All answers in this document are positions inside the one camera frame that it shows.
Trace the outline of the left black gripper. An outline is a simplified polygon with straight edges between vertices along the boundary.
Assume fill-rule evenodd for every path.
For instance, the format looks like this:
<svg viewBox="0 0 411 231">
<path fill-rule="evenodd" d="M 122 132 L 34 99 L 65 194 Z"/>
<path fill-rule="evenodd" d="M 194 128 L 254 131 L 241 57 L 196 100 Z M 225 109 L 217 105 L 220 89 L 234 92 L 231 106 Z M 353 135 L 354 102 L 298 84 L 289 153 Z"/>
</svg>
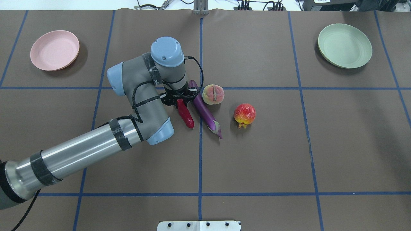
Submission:
<svg viewBox="0 0 411 231">
<path fill-rule="evenodd" d="M 194 101 L 195 97 L 198 95 L 197 87 L 189 87 L 188 85 L 183 86 L 181 89 L 173 89 L 170 85 L 164 85 L 165 93 L 161 94 L 161 102 L 167 106 L 175 106 L 178 108 L 177 101 L 181 99 L 183 104 L 187 104 Z"/>
</svg>

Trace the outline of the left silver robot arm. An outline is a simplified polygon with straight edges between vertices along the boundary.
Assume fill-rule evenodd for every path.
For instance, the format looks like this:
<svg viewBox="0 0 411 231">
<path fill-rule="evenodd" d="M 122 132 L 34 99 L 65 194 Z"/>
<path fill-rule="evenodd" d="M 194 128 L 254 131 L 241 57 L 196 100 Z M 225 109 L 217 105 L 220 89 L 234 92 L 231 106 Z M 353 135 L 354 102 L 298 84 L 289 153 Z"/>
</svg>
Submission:
<svg viewBox="0 0 411 231">
<path fill-rule="evenodd" d="M 150 52 L 107 70 L 114 92 L 126 96 L 133 113 L 22 161 L 1 163 L 1 209 L 33 198 L 40 189 L 61 182 L 104 158 L 146 141 L 156 145 L 174 134 L 164 105 L 194 97 L 188 87 L 180 42 L 161 37 Z"/>
</svg>

